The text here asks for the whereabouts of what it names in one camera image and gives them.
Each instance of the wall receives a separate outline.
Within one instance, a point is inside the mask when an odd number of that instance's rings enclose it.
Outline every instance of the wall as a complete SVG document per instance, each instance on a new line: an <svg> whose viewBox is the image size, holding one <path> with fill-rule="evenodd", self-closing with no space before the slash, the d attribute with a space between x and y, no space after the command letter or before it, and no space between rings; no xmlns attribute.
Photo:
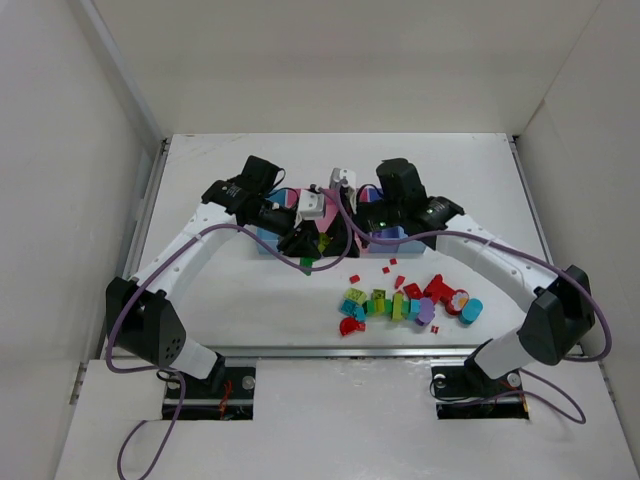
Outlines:
<svg viewBox="0 0 640 480"><path fill-rule="evenodd" d="M55 472L141 140L65 0L0 0L0 465Z"/></svg>
<svg viewBox="0 0 640 480"><path fill-rule="evenodd" d="M591 274L612 324L605 361L640 461L640 2L603 0L518 143L554 260ZM601 335L592 335L592 351Z"/></svg>
<svg viewBox="0 0 640 480"><path fill-rule="evenodd" d="M165 134L521 133L599 0L96 0Z"/></svg>

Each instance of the purple block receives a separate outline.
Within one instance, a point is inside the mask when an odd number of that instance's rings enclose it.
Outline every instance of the purple block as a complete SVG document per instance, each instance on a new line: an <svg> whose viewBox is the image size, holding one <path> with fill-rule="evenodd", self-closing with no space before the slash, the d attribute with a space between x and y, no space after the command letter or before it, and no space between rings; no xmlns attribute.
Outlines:
<svg viewBox="0 0 640 480"><path fill-rule="evenodd" d="M421 327L425 327L431 323L436 316L436 307L430 298L424 297L420 299L420 313L415 322Z"/></svg>

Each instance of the white table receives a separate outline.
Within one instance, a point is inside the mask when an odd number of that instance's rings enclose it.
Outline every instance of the white table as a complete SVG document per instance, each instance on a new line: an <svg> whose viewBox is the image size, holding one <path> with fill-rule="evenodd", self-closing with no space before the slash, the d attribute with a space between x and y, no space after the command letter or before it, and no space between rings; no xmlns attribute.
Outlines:
<svg viewBox="0 0 640 480"><path fill-rule="evenodd" d="M333 166L356 170L359 183L373 182L379 160L404 156L418 166L429 192L452 198L504 240L542 255L504 135L196 135L173 139L143 263L182 227L200 194L239 172L249 154L287 168L290 186L326 181ZM293 168L298 159L304 169ZM393 278L380 273L387 260L371 258L306 277L237 238L207 265L178 309L190 335L205 344L254 352L280 347L285 356L288 346L319 352L352 346L363 354L402 346L440 355L473 347L524 318L497 288L434 253L401 258ZM364 334L340 338L336 305L353 273L367 290L391 290L398 274L424 285L442 273L481 298L485 311L465 329L439 309L437 336L370 320ZM254 420L179 422L149 479L638 479L597 365L532 368L576 398L585 426L535 400L530 421L438 421L427 391L429 365L421 358L260 360ZM570 408L555 392L523 380L526 389ZM56 480L116 479L123 439L138 421L157 420L136 434L125 455L126 475L138 478L167 427L159 420L163 388L152 372L114 375L103 361L91 362Z"/></svg>
<svg viewBox="0 0 640 480"><path fill-rule="evenodd" d="M405 157L418 168L429 194L462 205L492 233L529 253L542 256L508 139L503 134L250 134L176 135L146 239L142 265L152 261L182 228L200 195L218 179L240 173L251 154L286 169L283 186L326 185L331 169L355 170L358 184L378 183L381 160ZM434 347L475 346L522 323L524 313L493 284L471 269L432 251L399 258L384 275L385 258L347 259L310 277L271 257L259 256L254 242L238 235L214 256L178 306L185 328L210 346ZM436 273L454 288L464 288L484 303L471 327L436 308L438 335L379 318L364 334L341 338L337 307L348 278L367 293L393 292L397 275L422 288Z"/></svg>

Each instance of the screw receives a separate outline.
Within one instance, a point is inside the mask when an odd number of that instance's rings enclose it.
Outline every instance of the screw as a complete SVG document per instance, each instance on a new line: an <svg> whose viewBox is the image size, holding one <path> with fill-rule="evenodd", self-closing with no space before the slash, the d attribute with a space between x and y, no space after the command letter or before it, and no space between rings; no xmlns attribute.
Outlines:
<svg viewBox="0 0 640 480"><path fill-rule="evenodd" d="M256 386L256 379L251 375L247 375L242 379L242 388L245 390L253 390Z"/></svg>
<svg viewBox="0 0 640 480"><path fill-rule="evenodd" d="M511 372L509 375L507 375L507 383L512 387L518 388L520 385L522 385L522 380L520 379L520 375Z"/></svg>
<svg viewBox="0 0 640 480"><path fill-rule="evenodd" d="M447 386L447 376L444 373L436 373L433 376L433 384L436 388L444 388Z"/></svg>

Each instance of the white wall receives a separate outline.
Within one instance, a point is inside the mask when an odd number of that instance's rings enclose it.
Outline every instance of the white wall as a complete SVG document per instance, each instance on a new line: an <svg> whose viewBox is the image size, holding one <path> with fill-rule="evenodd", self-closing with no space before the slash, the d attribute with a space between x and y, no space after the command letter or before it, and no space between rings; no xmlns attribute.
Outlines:
<svg viewBox="0 0 640 480"><path fill-rule="evenodd" d="M0 465L51 478L141 141L65 0L0 0Z"/></svg>
<svg viewBox="0 0 640 480"><path fill-rule="evenodd" d="M640 461L640 2L603 0L518 147L553 258L585 268L610 315L605 362ZM601 336L592 336L597 350Z"/></svg>
<svg viewBox="0 0 640 480"><path fill-rule="evenodd" d="M520 133L599 0L96 0L165 133Z"/></svg>

